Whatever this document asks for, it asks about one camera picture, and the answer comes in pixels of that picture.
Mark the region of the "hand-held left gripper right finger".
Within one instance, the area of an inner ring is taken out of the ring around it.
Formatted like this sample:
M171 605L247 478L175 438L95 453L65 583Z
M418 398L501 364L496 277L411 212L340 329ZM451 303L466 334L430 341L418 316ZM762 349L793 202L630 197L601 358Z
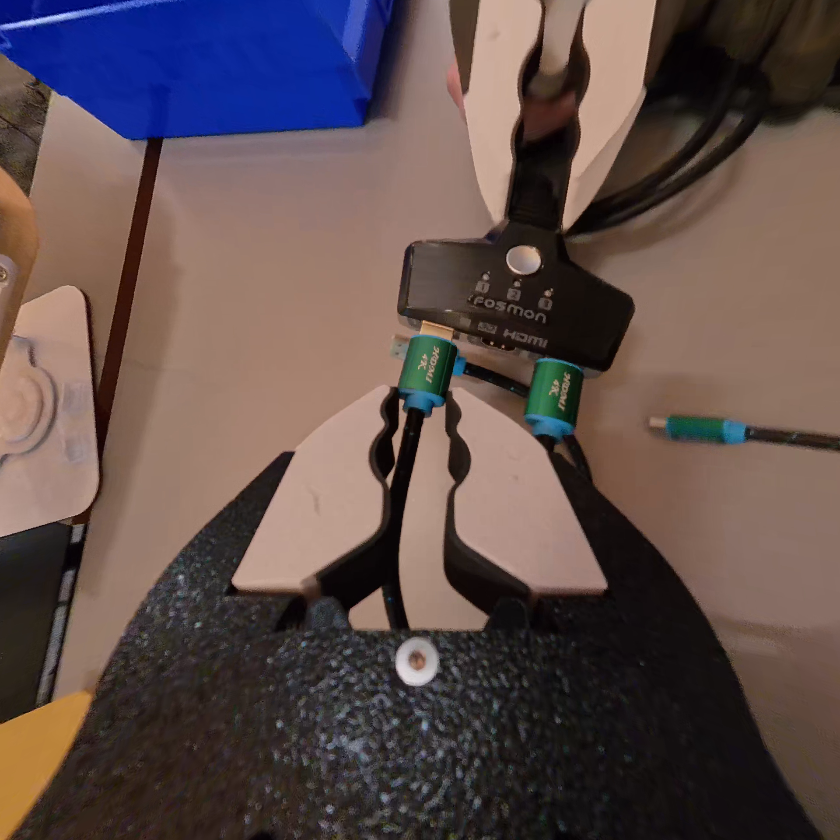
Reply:
M490 615L504 600L534 607L600 596L607 581L550 453L523 427L462 387L447 395L444 572Z

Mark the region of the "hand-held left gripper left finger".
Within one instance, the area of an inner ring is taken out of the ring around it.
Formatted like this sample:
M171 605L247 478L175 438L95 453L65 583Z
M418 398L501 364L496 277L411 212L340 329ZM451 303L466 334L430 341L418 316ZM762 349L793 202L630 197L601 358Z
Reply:
M237 593L332 597L349 611L382 586L399 404L380 385L297 446L232 577Z

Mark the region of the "white metal stand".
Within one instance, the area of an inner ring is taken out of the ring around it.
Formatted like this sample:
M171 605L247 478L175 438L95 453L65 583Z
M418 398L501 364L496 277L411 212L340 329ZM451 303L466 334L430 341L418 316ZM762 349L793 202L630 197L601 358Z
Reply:
M21 307L1 373L1 536L71 520L100 485L88 303L57 288Z

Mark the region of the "black HDMI switch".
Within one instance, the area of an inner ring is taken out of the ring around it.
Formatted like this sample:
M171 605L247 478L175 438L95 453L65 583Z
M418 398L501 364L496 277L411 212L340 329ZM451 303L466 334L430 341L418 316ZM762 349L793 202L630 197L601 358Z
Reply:
M577 111L589 75L588 2L542 2L539 44L523 73L516 168L507 215L482 238L406 248L397 310L456 339L607 371L634 301L569 256L562 230Z

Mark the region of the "person's right forearm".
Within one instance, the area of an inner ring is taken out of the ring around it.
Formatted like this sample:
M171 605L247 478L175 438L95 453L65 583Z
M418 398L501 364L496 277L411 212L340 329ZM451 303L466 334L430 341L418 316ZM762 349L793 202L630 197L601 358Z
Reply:
M838 107L838 1L658 1L648 48L650 82L678 35L761 69L775 109Z

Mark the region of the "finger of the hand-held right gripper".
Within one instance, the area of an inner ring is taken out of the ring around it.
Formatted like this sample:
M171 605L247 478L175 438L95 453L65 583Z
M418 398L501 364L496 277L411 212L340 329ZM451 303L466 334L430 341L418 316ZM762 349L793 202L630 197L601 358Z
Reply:
M507 215L522 78L539 44L540 1L453 1L451 35L476 181L494 224Z
M562 230L601 190L641 109L656 1L592 1L582 15L589 75L577 109L579 141L570 165Z

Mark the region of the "blue plastic bin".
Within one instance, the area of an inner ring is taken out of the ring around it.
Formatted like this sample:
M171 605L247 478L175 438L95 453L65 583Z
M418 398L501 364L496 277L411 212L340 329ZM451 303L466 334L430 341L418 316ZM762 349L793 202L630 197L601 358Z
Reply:
M2 52L127 140L351 129L392 7L2 1Z

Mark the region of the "brown-edged grey desk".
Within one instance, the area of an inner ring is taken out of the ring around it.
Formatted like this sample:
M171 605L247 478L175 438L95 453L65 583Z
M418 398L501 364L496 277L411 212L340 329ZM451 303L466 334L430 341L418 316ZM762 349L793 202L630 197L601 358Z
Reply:
M68 98L50 101L30 198L40 247L28 296L87 300L98 448L108 439L162 139L131 141Z

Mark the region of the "yellow plastic bin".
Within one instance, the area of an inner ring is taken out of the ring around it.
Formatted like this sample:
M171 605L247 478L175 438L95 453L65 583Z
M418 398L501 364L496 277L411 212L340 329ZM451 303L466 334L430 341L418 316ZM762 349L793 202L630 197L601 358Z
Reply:
M86 690L1 726L1 838L11 837L64 762L88 713Z

